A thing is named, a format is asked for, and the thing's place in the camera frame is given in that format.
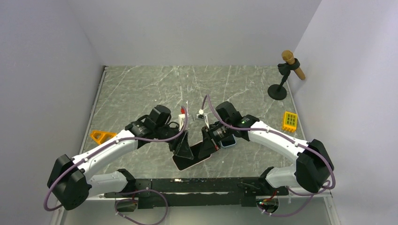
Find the pink phone case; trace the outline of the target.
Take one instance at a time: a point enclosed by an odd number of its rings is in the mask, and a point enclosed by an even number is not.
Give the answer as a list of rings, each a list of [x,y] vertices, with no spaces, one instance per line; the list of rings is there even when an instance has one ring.
[[[178,157],[178,156],[173,156],[172,160],[177,167],[178,170],[183,171],[186,170],[190,167],[193,167],[195,165],[198,165],[200,163],[203,163],[204,161],[208,160],[211,158],[211,155],[207,155],[204,158],[199,158],[199,149],[200,149],[201,143],[197,143],[193,146],[191,146],[191,151],[193,153],[194,158],[193,159],[187,159],[183,157]]]

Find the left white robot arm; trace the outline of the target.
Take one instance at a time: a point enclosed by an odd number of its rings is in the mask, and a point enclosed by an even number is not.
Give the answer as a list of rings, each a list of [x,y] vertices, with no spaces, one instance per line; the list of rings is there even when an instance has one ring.
[[[182,106],[184,122],[170,127],[171,111],[163,106],[155,106],[149,114],[130,122],[115,137],[94,149],[68,157],[58,157],[47,182],[49,188],[43,207],[54,211],[60,207],[72,210],[88,197],[117,192],[128,197],[136,190],[136,179],[126,169],[118,169],[107,174],[98,171],[119,157],[137,150],[147,143],[172,143],[187,129],[188,111]]]

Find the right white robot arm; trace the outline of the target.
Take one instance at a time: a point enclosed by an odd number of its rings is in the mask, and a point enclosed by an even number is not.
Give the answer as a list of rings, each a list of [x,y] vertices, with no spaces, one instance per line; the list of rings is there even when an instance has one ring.
[[[261,174],[259,189],[263,194],[270,195],[281,187],[300,186],[315,195],[336,186],[334,166],[321,141],[294,138],[255,116],[242,116],[231,102],[213,107],[209,96],[204,100],[221,126],[235,137],[268,147],[291,161],[291,166],[269,167]]]

